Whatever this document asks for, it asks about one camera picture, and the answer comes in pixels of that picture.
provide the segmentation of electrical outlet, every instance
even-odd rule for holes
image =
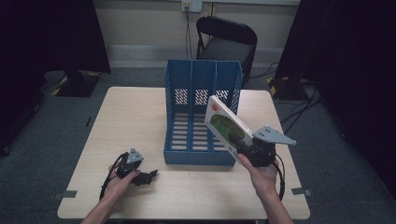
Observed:
[[[181,1],[181,11],[191,11],[191,1]]]
[[[201,1],[192,1],[191,2],[191,11],[192,12],[202,12],[202,2]]]
[[[202,12],[202,1],[181,1],[181,11]]]

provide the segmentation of chair backrest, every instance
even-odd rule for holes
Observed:
[[[196,22],[196,26],[200,39],[202,39],[201,33],[203,33],[243,44],[257,45],[256,33],[244,23],[205,16]]]

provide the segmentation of wall baseboard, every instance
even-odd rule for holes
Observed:
[[[166,67],[169,59],[187,59],[185,48],[137,45],[108,45],[110,67]],[[269,67],[279,62],[283,49],[256,49],[253,67]],[[195,59],[196,49],[191,50]]]

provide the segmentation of wrist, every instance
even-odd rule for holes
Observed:
[[[256,189],[256,194],[262,201],[266,202],[272,201],[274,199],[279,199],[276,188]]]
[[[103,198],[81,223],[106,223],[107,219],[111,216],[113,209],[113,204],[109,200]]]
[[[105,197],[99,202],[110,214],[114,212],[118,202],[111,197]]]

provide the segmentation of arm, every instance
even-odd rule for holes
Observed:
[[[140,174],[140,171],[132,171],[123,179],[114,177],[108,183],[105,196],[91,210],[91,212],[81,222],[83,224],[105,223],[111,214],[119,207],[125,193],[131,184],[132,179]]]
[[[262,202],[270,223],[293,223],[276,192],[276,168],[274,165],[258,168],[253,167],[248,158],[243,154],[239,154],[239,159],[250,173],[251,182],[257,196]]]

